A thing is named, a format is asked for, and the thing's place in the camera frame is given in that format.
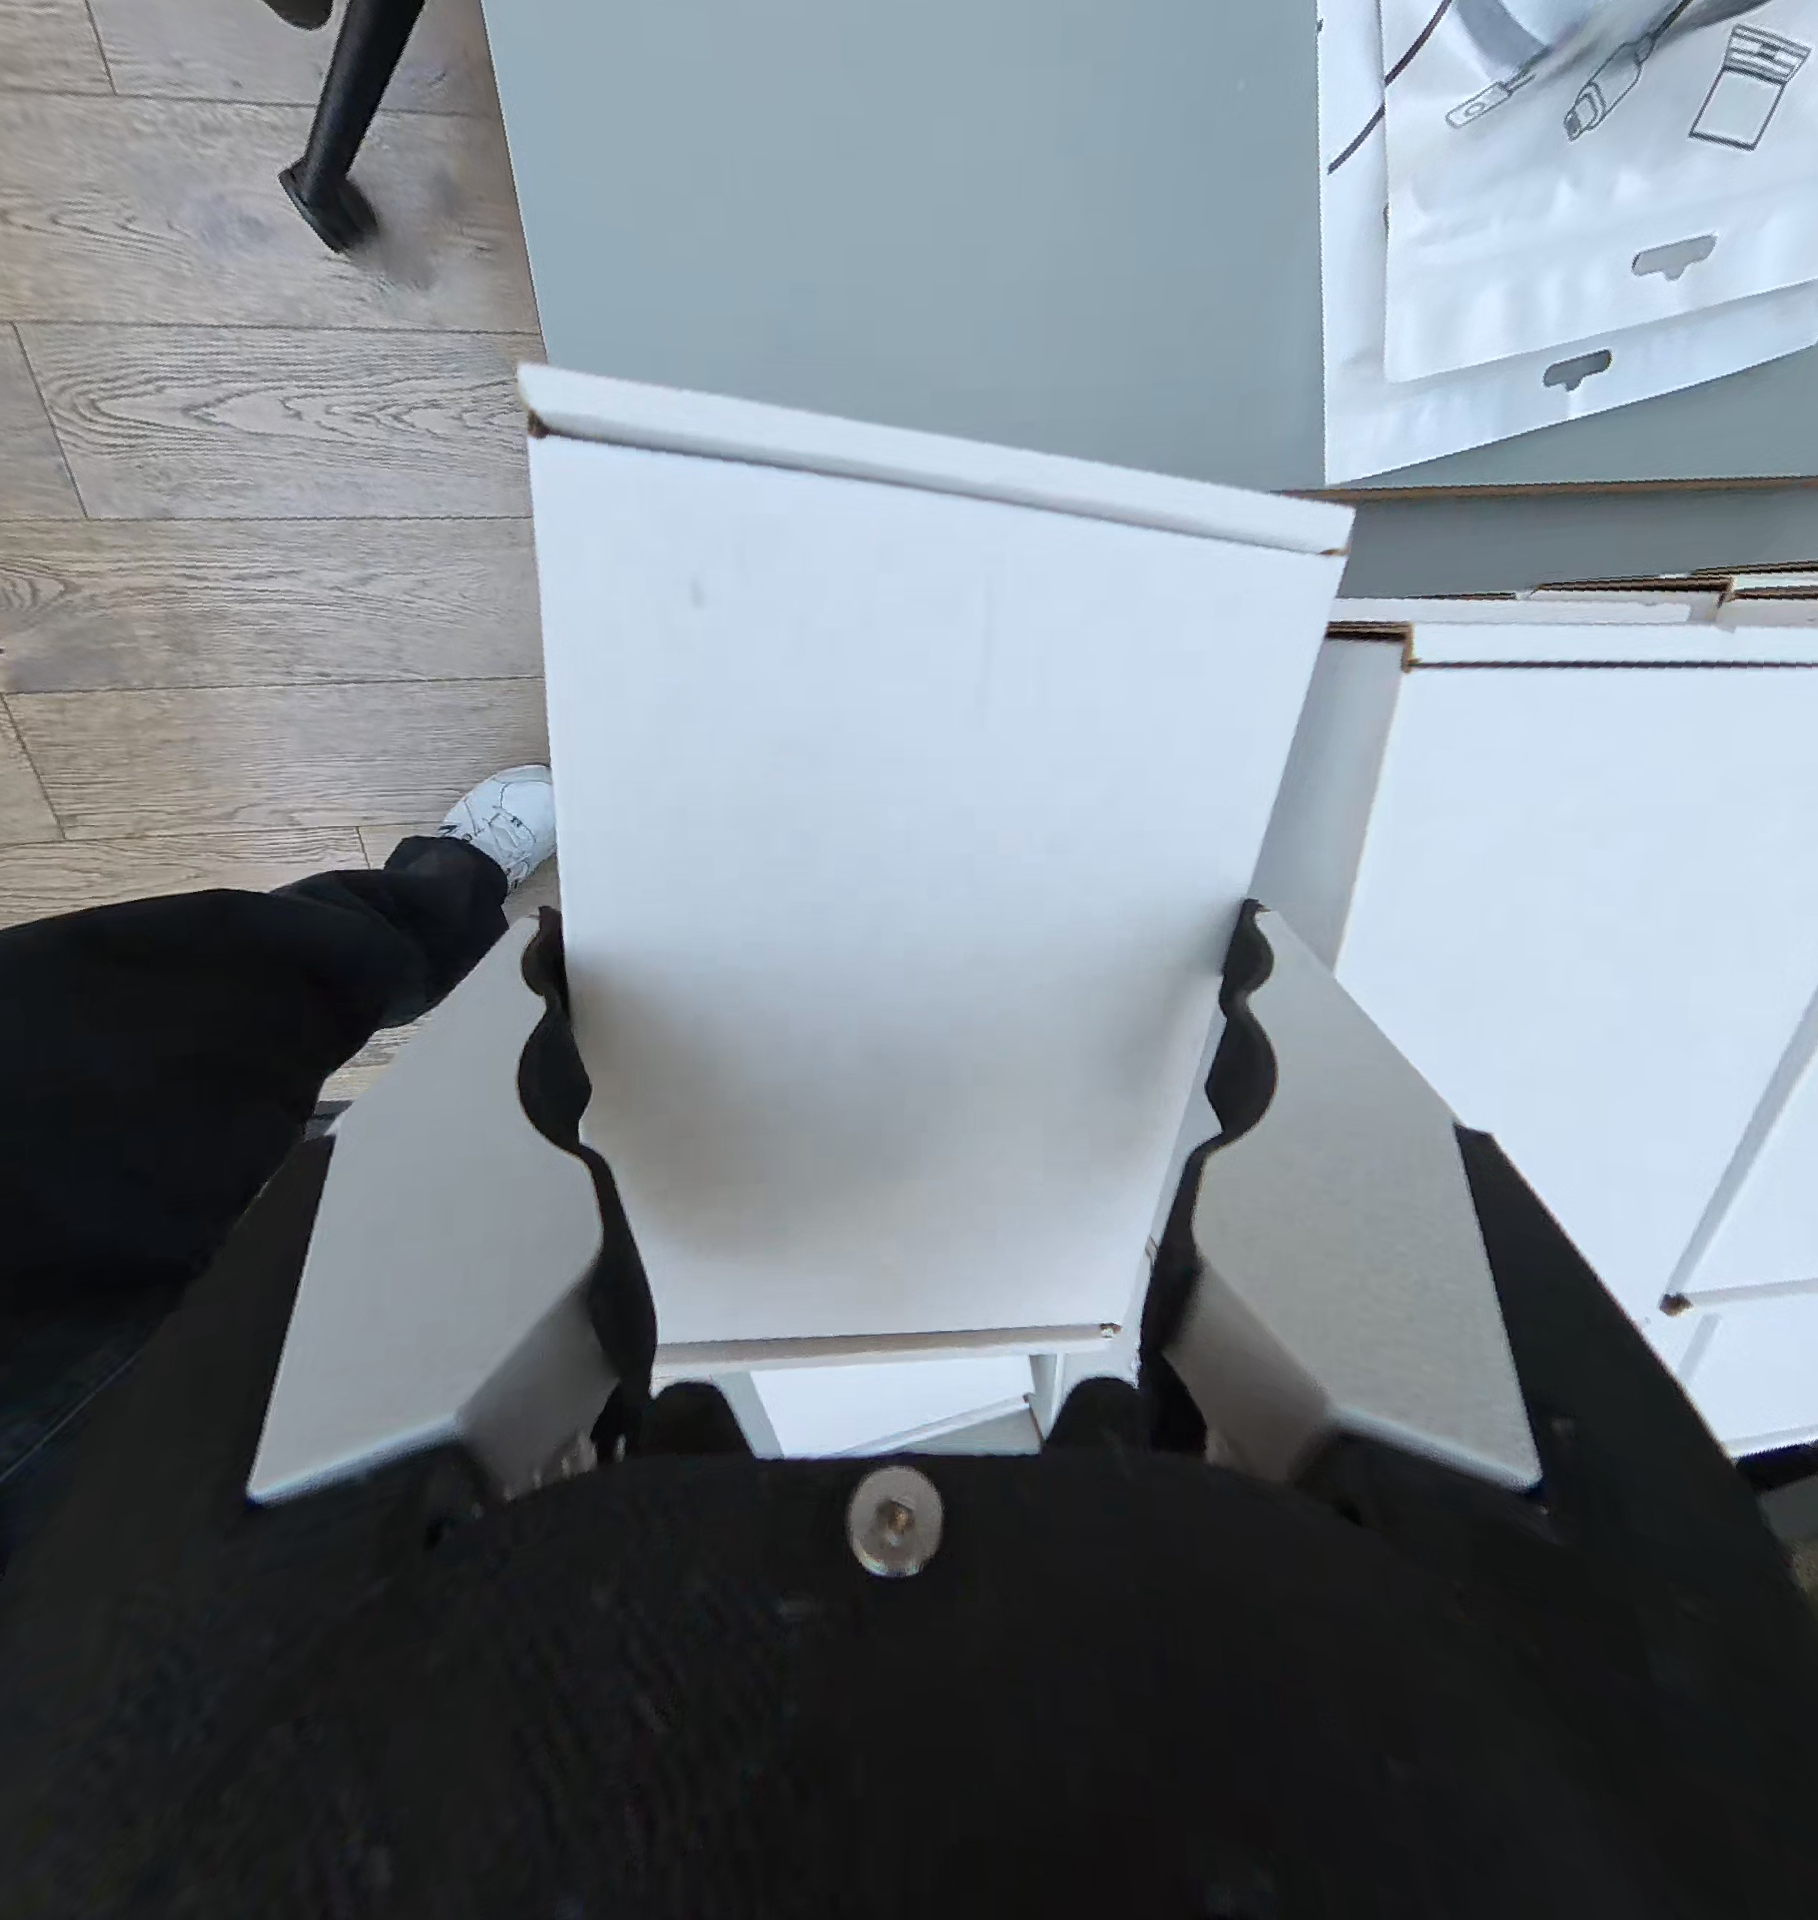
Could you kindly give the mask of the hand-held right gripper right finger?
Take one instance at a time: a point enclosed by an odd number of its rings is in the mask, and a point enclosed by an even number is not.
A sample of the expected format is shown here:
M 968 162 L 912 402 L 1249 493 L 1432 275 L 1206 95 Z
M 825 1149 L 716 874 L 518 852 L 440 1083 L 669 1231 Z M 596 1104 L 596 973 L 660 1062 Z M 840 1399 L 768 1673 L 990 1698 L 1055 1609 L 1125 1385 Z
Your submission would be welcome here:
M 1306 936 L 1245 902 L 1141 1306 L 1159 1427 L 1262 1484 L 1378 1441 L 1499 1492 L 1542 1455 L 1454 1116 Z

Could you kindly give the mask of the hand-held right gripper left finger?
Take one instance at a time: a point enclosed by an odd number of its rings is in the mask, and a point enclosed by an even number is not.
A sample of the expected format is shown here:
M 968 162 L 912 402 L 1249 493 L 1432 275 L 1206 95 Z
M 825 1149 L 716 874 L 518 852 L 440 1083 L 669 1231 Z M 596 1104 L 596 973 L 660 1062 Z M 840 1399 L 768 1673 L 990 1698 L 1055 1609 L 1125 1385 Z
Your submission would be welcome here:
M 250 1468 L 286 1502 L 458 1447 L 525 1496 L 647 1402 L 656 1306 L 537 909 L 346 1104 Z

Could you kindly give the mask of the pile of white boxes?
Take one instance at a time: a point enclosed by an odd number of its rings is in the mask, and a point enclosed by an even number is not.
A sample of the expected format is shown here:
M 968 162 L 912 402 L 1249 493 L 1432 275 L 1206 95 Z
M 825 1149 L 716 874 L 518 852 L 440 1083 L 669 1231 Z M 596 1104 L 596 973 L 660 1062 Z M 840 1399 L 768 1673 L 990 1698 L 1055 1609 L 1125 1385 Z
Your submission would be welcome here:
M 1255 895 L 1731 1455 L 1818 1447 L 1818 561 L 1343 596 Z

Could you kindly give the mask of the white cardboard box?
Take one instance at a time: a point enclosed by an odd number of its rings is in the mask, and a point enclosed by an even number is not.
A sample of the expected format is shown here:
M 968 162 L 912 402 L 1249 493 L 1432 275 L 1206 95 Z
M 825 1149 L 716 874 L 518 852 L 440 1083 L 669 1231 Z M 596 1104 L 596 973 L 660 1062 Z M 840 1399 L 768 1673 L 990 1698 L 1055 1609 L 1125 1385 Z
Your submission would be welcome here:
M 589 1144 L 779 1451 L 1147 1280 L 1355 511 L 522 363 Z

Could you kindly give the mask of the person's black trouser leg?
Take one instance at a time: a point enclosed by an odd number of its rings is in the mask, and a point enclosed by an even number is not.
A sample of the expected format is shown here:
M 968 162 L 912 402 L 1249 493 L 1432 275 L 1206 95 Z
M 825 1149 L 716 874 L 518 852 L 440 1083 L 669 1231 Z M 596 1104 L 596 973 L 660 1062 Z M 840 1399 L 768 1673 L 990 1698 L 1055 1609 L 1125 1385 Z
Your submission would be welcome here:
M 383 869 L 0 929 L 0 1373 L 146 1336 L 322 1083 L 504 932 L 508 884 L 406 836 Z

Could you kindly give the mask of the white sneaker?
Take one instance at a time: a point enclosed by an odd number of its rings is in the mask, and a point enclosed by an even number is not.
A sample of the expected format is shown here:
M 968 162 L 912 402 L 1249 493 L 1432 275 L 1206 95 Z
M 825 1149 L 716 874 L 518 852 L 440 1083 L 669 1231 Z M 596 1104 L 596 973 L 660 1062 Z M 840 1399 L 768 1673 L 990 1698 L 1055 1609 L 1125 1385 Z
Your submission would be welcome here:
M 472 781 L 437 828 L 440 838 L 483 852 L 518 894 L 560 852 L 553 773 L 522 764 Z

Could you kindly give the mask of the white printed zip pouch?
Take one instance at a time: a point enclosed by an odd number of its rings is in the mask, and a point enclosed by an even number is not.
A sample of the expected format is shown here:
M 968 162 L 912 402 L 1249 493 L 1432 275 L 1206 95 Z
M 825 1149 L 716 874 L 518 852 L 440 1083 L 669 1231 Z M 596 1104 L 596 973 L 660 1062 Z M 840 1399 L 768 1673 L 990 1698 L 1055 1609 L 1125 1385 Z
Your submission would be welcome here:
M 1388 376 L 1818 280 L 1818 0 L 1378 4 Z
M 1422 378 L 1388 376 L 1388 61 L 1372 0 L 1318 4 L 1325 481 L 1355 486 L 1780 363 L 1818 280 Z

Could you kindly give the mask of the black furniture leg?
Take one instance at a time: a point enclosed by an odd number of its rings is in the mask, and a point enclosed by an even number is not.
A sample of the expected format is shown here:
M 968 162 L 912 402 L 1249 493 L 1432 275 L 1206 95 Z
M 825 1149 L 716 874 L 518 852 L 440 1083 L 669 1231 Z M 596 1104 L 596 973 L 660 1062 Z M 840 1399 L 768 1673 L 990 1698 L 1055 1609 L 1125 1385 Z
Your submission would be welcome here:
M 300 153 L 278 173 L 296 215 L 331 253 L 356 253 L 374 237 L 374 207 L 352 180 L 374 110 L 421 25 L 421 0 L 268 4 L 286 25 L 317 32 L 339 21 L 322 96 Z

